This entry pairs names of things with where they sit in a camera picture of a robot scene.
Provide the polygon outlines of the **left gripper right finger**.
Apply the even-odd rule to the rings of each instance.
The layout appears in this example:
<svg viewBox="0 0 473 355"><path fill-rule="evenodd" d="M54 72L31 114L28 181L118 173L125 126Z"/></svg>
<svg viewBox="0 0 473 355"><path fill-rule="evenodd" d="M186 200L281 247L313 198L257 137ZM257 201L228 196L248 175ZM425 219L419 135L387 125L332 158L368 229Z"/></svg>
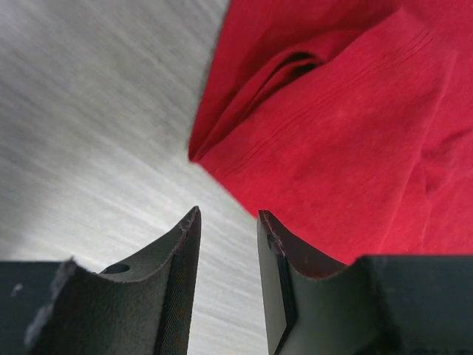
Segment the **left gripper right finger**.
<svg viewBox="0 0 473 355"><path fill-rule="evenodd" d="M257 243L270 354L470 354L472 257L370 255L345 265L268 211Z"/></svg>

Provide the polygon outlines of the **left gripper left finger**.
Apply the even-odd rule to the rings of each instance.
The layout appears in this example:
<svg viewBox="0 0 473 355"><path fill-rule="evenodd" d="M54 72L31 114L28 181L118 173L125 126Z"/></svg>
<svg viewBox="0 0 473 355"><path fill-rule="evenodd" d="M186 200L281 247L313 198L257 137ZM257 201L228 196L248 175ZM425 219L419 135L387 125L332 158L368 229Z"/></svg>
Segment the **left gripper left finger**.
<svg viewBox="0 0 473 355"><path fill-rule="evenodd" d="M3 354L185 354L201 213L95 273L65 261L1 262Z"/></svg>

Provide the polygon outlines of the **red t shirt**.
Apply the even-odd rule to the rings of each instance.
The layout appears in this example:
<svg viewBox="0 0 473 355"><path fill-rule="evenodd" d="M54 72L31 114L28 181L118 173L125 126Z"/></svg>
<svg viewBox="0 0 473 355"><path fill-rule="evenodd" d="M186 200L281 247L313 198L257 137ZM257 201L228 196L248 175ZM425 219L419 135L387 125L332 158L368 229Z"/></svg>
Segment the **red t shirt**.
<svg viewBox="0 0 473 355"><path fill-rule="evenodd" d="M472 252L472 3L232 1L189 159L325 254Z"/></svg>

